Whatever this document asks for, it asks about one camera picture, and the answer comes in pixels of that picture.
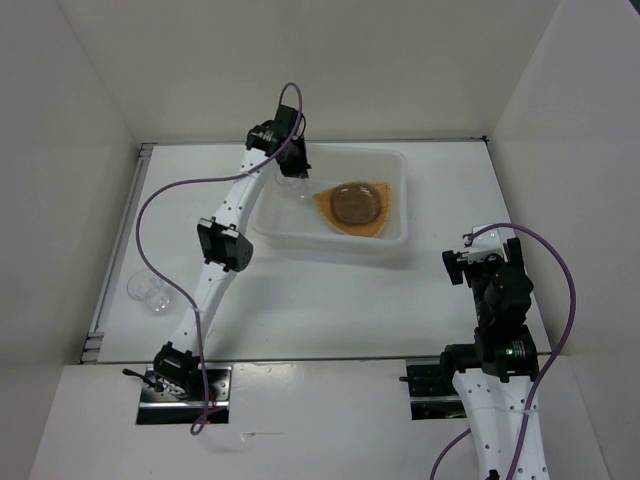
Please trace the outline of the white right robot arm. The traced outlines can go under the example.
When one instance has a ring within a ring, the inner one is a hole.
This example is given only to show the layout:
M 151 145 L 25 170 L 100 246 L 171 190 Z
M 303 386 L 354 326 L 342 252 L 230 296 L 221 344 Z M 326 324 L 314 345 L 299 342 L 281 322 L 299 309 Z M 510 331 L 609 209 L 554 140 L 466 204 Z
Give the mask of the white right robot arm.
M 487 225 L 463 250 L 442 258 L 452 284 L 472 291 L 477 326 L 470 344 L 446 346 L 438 381 L 457 393 L 474 442 L 481 479 L 546 479 L 537 398 L 538 352 L 525 324 L 533 284 L 517 238 Z

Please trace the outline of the clear glass cup front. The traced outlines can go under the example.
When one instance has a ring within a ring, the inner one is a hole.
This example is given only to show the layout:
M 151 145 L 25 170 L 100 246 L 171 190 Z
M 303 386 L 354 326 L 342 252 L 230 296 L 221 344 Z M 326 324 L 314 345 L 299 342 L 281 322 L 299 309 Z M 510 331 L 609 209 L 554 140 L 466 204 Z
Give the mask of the clear glass cup front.
M 171 287 L 148 269 L 137 271 L 130 277 L 127 294 L 156 314 L 166 312 L 171 305 Z

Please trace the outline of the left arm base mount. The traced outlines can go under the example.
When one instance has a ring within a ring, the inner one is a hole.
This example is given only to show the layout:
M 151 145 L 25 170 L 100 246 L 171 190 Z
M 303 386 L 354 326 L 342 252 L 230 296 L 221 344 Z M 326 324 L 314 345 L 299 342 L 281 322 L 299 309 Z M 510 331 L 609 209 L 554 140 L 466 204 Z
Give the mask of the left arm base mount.
M 161 380 L 151 365 L 142 373 L 123 368 L 122 374 L 142 382 L 136 424 L 146 426 L 192 424 L 202 413 L 204 390 L 200 381 L 186 392 Z M 232 367 L 207 365 L 209 381 L 208 424 L 227 424 L 231 396 Z

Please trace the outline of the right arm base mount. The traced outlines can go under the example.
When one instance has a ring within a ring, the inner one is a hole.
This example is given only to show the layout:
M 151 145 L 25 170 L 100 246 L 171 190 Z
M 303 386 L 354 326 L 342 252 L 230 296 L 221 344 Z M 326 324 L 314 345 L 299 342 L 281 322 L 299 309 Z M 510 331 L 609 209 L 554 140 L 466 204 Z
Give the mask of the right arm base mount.
M 466 417 L 463 404 L 437 358 L 407 359 L 405 370 L 399 381 L 407 388 L 414 421 Z

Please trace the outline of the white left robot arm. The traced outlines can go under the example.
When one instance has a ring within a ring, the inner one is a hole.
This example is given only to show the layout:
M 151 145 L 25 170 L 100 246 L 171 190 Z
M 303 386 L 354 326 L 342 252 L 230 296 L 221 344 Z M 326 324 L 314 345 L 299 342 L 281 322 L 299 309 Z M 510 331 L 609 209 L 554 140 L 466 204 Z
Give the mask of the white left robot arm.
M 308 177 L 305 140 L 298 133 L 303 118 L 298 109 L 280 105 L 273 119 L 249 130 L 240 171 L 229 192 L 211 217 L 198 221 L 203 266 L 189 301 L 198 318 L 185 316 L 153 361 L 157 381 L 176 399 L 210 399 L 204 391 L 208 377 L 201 367 L 204 339 L 226 290 L 252 259 L 253 245 L 245 233 L 263 187 L 276 171 L 290 178 Z

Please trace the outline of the clear glass cup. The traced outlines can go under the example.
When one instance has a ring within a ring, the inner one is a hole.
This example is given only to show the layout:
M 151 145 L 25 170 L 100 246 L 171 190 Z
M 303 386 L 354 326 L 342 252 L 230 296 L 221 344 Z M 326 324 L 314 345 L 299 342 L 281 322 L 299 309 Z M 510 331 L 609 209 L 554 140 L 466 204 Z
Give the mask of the clear glass cup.
M 166 312 L 171 305 L 171 287 L 148 269 L 137 271 L 130 277 L 127 294 L 156 314 Z
M 283 194 L 297 201 L 309 202 L 312 198 L 309 183 L 304 178 L 285 177 L 279 171 L 274 174 L 274 181 Z

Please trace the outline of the woven bamboo fan tray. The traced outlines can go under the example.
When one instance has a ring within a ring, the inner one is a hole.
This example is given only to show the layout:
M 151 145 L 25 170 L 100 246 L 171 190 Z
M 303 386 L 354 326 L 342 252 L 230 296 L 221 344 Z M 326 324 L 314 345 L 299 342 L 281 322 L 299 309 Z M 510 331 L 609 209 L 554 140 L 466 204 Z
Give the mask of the woven bamboo fan tray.
M 347 182 L 312 196 L 314 206 L 338 232 L 375 238 L 384 230 L 392 206 L 386 182 Z

